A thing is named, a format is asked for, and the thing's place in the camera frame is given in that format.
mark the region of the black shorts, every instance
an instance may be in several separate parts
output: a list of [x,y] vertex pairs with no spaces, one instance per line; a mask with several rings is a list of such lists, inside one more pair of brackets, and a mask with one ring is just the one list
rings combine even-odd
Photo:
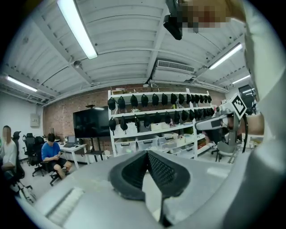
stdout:
[[59,158],[57,161],[50,161],[48,163],[48,168],[50,171],[53,171],[54,170],[54,166],[57,164],[59,166],[61,166],[61,168],[63,168],[64,164],[67,162],[66,159],[63,159],[63,158]]

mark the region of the ceiling light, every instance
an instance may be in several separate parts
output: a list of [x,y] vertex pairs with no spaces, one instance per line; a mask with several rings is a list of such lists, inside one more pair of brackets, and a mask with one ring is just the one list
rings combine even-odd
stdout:
[[216,61],[214,64],[212,64],[209,69],[212,70],[222,64],[224,61],[226,61],[228,58],[230,58],[232,55],[237,53],[240,49],[242,49],[242,44],[237,44],[233,49],[231,49],[226,55],[224,55],[222,58],[220,58],[218,61]]
[[240,80],[234,81],[232,84],[236,84],[236,83],[238,83],[238,82],[240,82],[240,81],[242,81],[242,80],[245,80],[245,79],[247,79],[247,78],[249,78],[249,77],[250,77],[250,75],[249,75],[249,76],[246,76],[246,77],[243,77],[243,78],[241,78]]
[[74,0],[58,0],[58,6],[68,26],[89,59],[97,57],[97,52],[84,28]]
[[253,90],[254,90],[254,88],[251,88],[251,89],[249,89],[247,91],[244,91],[243,93],[247,93],[247,92],[250,92],[250,91],[253,91]]
[[104,110],[104,108],[102,108],[102,107],[95,107],[94,109],[96,109],[96,110]]
[[32,87],[28,86],[27,84],[23,84],[22,82],[17,81],[17,80],[15,80],[15,79],[13,79],[13,78],[11,78],[11,77],[9,77],[9,76],[7,77],[7,80],[9,80],[9,81],[11,81],[11,82],[13,82],[13,83],[15,83],[15,84],[18,84],[18,85],[20,85],[20,86],[22,86],[22,87],[24,87],[24,88],[30,89],[30,90],[32,90],[32,91],[34,91],[34,92],[37,91],[37,89],[32,88]]

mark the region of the white wall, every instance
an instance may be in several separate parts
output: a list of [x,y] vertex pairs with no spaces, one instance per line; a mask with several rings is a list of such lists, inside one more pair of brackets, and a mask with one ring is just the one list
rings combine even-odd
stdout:
[[[40,127],[30,126],[30,114],[38,114],[40,116]],[[12,135],[15,131],[21,131],[19,139],[19,158],[23,159],[27,156],[24,154],[25,143],[22,136],[27,133],[33,133],[34,136],[43,135],[43,107],[34,103],[0,93],[0,137],[2,138],[3,126],[8,125],[12,129]]]
[[237,93],[240,97],[240,91],[238,90],[238,88],[232,88],[228,91],[228,93],[225,94],[225,98],[229,99],[230,97],[232,97],[235,93]]

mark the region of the television screen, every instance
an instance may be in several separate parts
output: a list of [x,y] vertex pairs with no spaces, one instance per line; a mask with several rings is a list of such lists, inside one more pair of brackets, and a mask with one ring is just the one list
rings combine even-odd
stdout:
[[76,138],[110,136],[108,107],[95,107],[73,113]]

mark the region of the white ceiling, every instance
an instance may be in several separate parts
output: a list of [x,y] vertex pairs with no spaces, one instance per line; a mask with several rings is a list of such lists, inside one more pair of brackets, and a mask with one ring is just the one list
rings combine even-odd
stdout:
[[[177,41],[163,27],[165,0],[77,0],[87,32],[99,56],[89,60],[68,27],[55,0],[43,1],[15,35],[4,59],[2,75],[36,87],[33,93],[0,80],[0,91],[45,104],[71,92],[108,83],[143,83],[156,59],[195,68],[200,81],[227,88],[246,76],[241,50],[214,70],[204,70],[238,42],[244,24],[231,21],[198,34],[184,29]],[[81,68],[73,66],[80,60]]]

